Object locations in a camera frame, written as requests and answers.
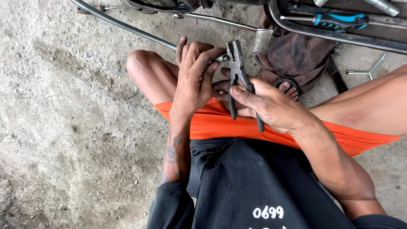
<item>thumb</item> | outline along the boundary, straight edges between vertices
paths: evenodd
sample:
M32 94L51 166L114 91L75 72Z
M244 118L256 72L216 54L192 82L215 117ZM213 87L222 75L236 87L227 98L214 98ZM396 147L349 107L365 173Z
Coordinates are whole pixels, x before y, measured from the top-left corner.
M236 102L250 107L253 110L257 110L261 101L260 96L252 94L246 90L242 90L238 86L232 86L230 88L230 95L235 99Z
M213 74L215 74L219 65L220 65L219 62L214 61L206 67L205 71L202 74L201 94L202 93L208 93L209 95L212 94L212 78Z

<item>hand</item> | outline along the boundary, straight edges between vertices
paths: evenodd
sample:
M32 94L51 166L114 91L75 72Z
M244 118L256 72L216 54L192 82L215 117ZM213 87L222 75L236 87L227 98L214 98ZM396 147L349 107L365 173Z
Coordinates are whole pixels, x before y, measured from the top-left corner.
M303 131L315 121L320 122L315 115L278 88L256 78L249 78L249 81L256 90L255 95L246 91L239 81L238 86L232 86L230 89L236 102L247 106L237 108L238 115L256 117L257 112L264 123L273 130L291 135Z
M179 74L170 119L192 118L208 102L212 94L213 74L219 67L219 62L209 61L226 53L224 48L214 48L211 44L193 42L186 45L186 42L187 38L183 36L177 46Z

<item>right hand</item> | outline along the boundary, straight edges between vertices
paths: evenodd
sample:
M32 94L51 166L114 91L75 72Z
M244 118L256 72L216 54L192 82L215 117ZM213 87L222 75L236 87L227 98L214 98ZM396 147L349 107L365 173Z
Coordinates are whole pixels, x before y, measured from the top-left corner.
M236 109L238 115L255 118L257 112L273 130L291 135L303 131L315 121L320 122L315 115L278 88L256 78L249 78L249 81L253 84L256 94L246 91L241 85L232 86L229 92L236 102L247 106Z

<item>left hand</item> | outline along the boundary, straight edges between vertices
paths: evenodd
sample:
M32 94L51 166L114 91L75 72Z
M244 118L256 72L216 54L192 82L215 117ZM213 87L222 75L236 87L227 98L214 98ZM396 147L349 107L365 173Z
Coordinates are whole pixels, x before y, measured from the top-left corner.
M209 61L226 53L224 48L214 48L211 44L193 42L186 45L186 42L187 38L183 36L177 46L179 74L170 119L190 119L208 102L213 74L219 67L219 62Z

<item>concrete floor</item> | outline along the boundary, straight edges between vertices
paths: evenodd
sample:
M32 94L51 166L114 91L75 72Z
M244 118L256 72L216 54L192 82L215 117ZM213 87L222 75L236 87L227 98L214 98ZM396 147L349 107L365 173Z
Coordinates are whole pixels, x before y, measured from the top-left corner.
M198 13L256 25L259 7L244 8L222 3ZM156 51L167 60L174 52L79 15L70 1L5 0L0 10L0 226L144 228L168 123L128 78L126 58L135 49ZM254 34L248 31L129 9L108 14L174 44L182 35L215 46L240 39L246 58L253 59ZM335 60L344 74L370 69L382 53L347 45ZM374 77L405 63L406 56L389 53ZM249 74L259 70L254 63L246 68ZM344 79L350 88L368 81L355 75ZM336 91L326 75L309 95L315 105ZM300 99L313 106L310 97ZM402 138L356 157L372 176L387 213L404 221L406 148Z

